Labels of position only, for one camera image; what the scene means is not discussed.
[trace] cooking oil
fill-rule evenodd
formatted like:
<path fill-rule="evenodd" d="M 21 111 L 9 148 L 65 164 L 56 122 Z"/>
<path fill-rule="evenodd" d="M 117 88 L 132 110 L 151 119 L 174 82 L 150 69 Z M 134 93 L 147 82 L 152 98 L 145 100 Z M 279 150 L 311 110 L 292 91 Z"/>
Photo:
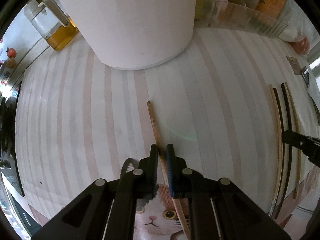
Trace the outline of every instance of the cooking oil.
<path fill-rule="evenodd" d="M 69 20 L 69 22 L 70 22 L 74 27 L 77 27 L 77 26 L 75 25 L 75 23 L 73 22 L 73 20 L 70 18 L 70 16 L 68 16 L 68 20 Z"/>
<path fill-rule="evenodd" d="M 78 28 L 76 28 L 73 24 L 69 23 L 67 27 L 59 24 L 58 29 L 53 32 L 53 34 L 49 33 L 49 36 L 46 39 L 46 42 L 54 49 L 60 50 L 63 49 L 71 40 L 72 38 L 78 33 Z"/>

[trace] wooden chopstick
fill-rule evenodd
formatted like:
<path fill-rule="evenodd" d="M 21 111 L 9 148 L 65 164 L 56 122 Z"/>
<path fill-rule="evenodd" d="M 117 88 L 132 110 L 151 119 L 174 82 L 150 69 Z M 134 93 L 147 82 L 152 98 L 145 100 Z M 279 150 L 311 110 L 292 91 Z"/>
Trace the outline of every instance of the wooden chopstick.
<path fill-rule="evenodd" d="M 159 129 L 156 123 L 156 116 L 153 112 L 153 108 L 151 105 L 151 102 L 148 101 L 147 102 L 147 106 L 148 106 L 148 111 L 149 111 L 149 116 L 150 116 L 150 120 L 151 120 L 151 126 L 152 126 L 152 130 L 153 130 L 153 135 L 155 136 L 155 140 L 156 140 L 156 145 L 158 147 L 159 150 L 159 156 L 160 156 L 160 163 L 162 166 L 162 172 L 163 172 L 163 176 L 164 176 L 164 180 L 166 182 L 167 185 L 169 185 L 168 183 L 168 172 L 167 172 L 167 162 L 166 162 L 166 157 L 164 154 L 164 150 L 162 148 L 162 142 L 161 142 L 161 137 L 160 137 L 160 133 L 159 133 Z M 187 220 L 183 214 L 183 210 L 182 210 L 182 206 L 181 206 L 181 202 L 179 199 L 172 199 L 173 201 L 173 205 L 176 209 L 177 212 L 177 216 L 180 220 L 180 224 L 182 227 L 182 230 L 184 232 L 184 234 L 186 235 L 186 237 L 190 240 L 191 239 L 191 234 L 190 234 L 190 230 L 188 227 L 188 223 Z"/>
<path fill-rule="evenodd" d="M 278 200 L 279 191 L 281 187 L 282 175 L 283 175 L 283 152 L 282 152 L 282 129 L 281 129 L 281 120 L 280 120 L 280 111 L 278 108 L 276 95 L 273 90 L 272 84 L 270 84 L 270 92 L 272 96 L 273 105 L 276 111 L 276 121 L 277 121 L 277 137 L 278 137 L 278 169 L 277 169 L 277 178 L 276 178 L 276 186 L 273 194 L 273 198 L 271 201 L 271 206 L 268 215 L 271 217 L 276 206 L 276 202 Z"/>
<path fill-rule="evenodd" d="M 284 125 L 283 125 L 282 110 L 281 110 L 281 104 L 280 104 L 280 100 L 279 100 L 278 91 L 277 91 L 276 88 L 274 88 L 273 92 L 275 93 L 275 96 L 276 96 L 277 106 L 278 106 L 279 115 L 280 115 L 280 124 L 281 124 L 281 144 L 282 144 L 282 167 L 281 167 L 281 180 L 280 180 L 280 188 L 281 188 L 282 178 L 283 178 L 283 171 L 284 171 L 284 143 L 282 141 L 282 134 L 284 132 Z"/>
<path fill-rule="evenodd" d="M 289 85 L 287 84 L 287 82 L 285 83 L 285 85 L 287 87 L 288 96 L 289 96 L 291 107 L 292 107 L 294 123 L 295 123 L 295 126 L 296 126 L 296 132 L 300 133 L 300 126 L 299 126 L 299 119 L 298 119 L 298 116 L 297 116 L 297 110 L 296 110 L 296 107 L 294 105 L 294 101 L 293 101 L 293 98 L 292 98 L 291 91 L 289 89 Z M 298 149 L 296 188 L 295 188 L 294 193 L 293 193 L 293 198 L 294 199 L 297 198 L 298 192 L 299 192 L 300 177 L 301 177 L 301 154 L 302 154 L 302 151 Z"/>
<path fill-rule="evenodd" d="M 283 97 L 284 97 L 285 110 L 287 112 L 288 129 L 292 130 L 290 105 L 289 105 L 288 94 L 287 94 L 287 91 L 285 89 L 284 83 L 281 84 L 281 90 L 282 90 Z M 275 219 L 277 219 L 278 216 L 279 216 L 279 213 L 281 211 L 281 208 L 282 208 L 282 205 L 283 205 L 283 202 L 284 202 L 285 194 L 286 194 L 287 189 L 288 189 L 288 184 L 289 184 L 289 179 L 290 179 L 290 172 L 291 172 L 291 163 L 292 163 L 292 146 L 289 145 L 287 176 L 286 176 L 285 183 L 284 183 L 284 191 L 282 193 L 281 201 L 280 201 L 280 204 L 279 204 L 279 208 L 277 209 L 277 213 L 276 213 Z"/>

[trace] white cylindrical container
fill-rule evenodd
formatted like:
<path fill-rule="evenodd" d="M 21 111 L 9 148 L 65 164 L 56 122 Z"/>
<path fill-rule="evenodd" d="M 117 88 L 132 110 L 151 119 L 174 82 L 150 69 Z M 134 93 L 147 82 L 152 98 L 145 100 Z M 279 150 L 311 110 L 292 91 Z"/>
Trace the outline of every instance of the white cylindrical container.
<path fill-rule="evenodd" d="M 188 45 L 196 0 L 60 0 L 99 60 L 144 69 Z"/>

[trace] silver screw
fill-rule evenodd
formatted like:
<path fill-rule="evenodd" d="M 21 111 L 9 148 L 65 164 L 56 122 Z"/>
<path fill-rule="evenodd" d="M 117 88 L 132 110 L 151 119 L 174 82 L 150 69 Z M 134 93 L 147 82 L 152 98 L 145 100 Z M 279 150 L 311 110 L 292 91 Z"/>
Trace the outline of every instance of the silver screw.
<path fill-rule="evenodd" d="M 182 170 L 182 173 L 185 174 L 185 175 L 190 175 L 190 174 L 192 174 L 192 169 L 185 168 L 185 169 Z"/>
<path fill-rule="evenodd" d="M 220 183 L 221 183 L 222 185 L 229 185 L 229 184 L 230 184 L 230 179 L 228 179 L 228 178 L 222 178 L 222 179 L 220 179 Z"/>
<path fill-rule="evenodd" d="M 95 184 L 100 187 L 100 186 L 103 186 L 104 184 L 106 183 L 106 181 L 104 179 L 97 179 L 95 181 Z"/>
<path fill-rule="evenodd" d="M 141 175 L 143 173 L 143 170 L 142 169 L 135 169 L 134 171 L 133 171 L 133 174 L 134 175 Z"/>

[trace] striped tablecloth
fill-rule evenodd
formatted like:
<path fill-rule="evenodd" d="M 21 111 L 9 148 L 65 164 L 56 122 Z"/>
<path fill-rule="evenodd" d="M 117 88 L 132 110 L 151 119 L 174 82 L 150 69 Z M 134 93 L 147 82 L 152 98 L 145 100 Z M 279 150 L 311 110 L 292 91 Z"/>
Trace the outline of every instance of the striped tablecloth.
<path fill-rule="evenodd" d="M 205 177 L 230 178 L 267 212 L 278 158 L 270 83 L 280 92 L 288 82 L 301 133 L 319 137 L 306 84 L 285 56 L 308 64 L 279 39 L 218 28 L 195 29 L 179 56 L 137 71 L 104 65 L 81 34 L 59 52 L 47 49 L 25 72 L 16 115 L 29 204 L 51 218 L 95 179 L 118 179 L 125 159 L 147 156 L 150 100 L 164 144 Z M 296 162 L 293 149 L 287 195 Z M 302 156 L 301 181 L 312 167 Z"/>

